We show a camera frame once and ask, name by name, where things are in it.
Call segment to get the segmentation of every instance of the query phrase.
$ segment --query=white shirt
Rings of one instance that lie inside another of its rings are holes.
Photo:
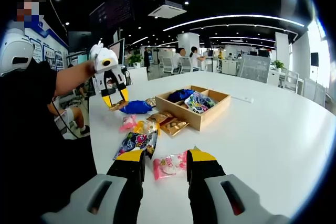
[[[177,68],[180,64],[180,57],[182,57],[180,54],[174,54],[172,60],[173,60],[173,67]]]
[[[198,57],[200,57],[200,55],[193,52],[193,55],[191,56],[191,65],[194,68],[198,68]]]

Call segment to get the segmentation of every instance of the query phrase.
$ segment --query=candy bag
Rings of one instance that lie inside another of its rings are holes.
[[[113,160],[125,152],[136,150],[144,150],[146,156],[152,159],[159,134],[160,128],[157,123],[139,121],[133,132],[126,135]]]
[[[184,103],[188,106],[189,110],[194,111],[197,114],[202,114],[215,106],[218,102],[195,91],[184,101]]]
[[[187,170],[187,151],[177,155],[156,158],[153,161],[154,178],[167,178]]]
[[[131,101],[127,106],[123,107],[120,111],[126,114],[146,114],[151,111],[152,107],[145,101]]]
[[[167,119],[173,119],[173,115],[169,112],[158,112],[158,113],[155,113],[155,114],[152,114],[150,117],[147,118],[148,121],[151,121],[151,122],[156,122],[156,123],[163,123],[165,122],[165,120]]]
[[[191,96],[195,91],[192,89],[180,89],[176,90],[174,93],[171,93],[167,100],[170,102],[178,102],[187,99]]]
[[[127,115],[122,119],[122,125],[119,128],[119,131],[129,130],[136,126],[136,115]]]
[[[151,106],[151,107],[155,107],[156,106],[155,97],[146,99],[146,103],[148,103],[148,105]]]
[[[164,124],[161,126],[161,129],[172,136],[175,136],[178,132],[180,132],[183,128],[187,127],[189,125],[189,123],[174,118],[173,120],[171,120],[170,122]]]

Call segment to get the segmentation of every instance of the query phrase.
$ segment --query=white helmet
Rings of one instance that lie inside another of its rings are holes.
[[[33,57],[34,46],[18,28],[6,31],[0,49],[0,76],[15,69],[26,69]]]

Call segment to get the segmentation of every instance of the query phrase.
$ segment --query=display board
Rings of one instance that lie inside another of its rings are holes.
[[[52,69],[64,69],[69,47],[44,19],[25,24],[25,36],[35,46],[33,58],[37,63],[46,60]]]

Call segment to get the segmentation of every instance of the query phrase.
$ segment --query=pink item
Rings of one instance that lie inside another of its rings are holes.
[[[127,115],[122,119],[122,125],[119,128],[119,131],[126,131],[132,129],[136,126],[136,115]]]
[[[187,170],[187,151],[177,155],[156,158],[154,163],[154,178],[167,178]]]

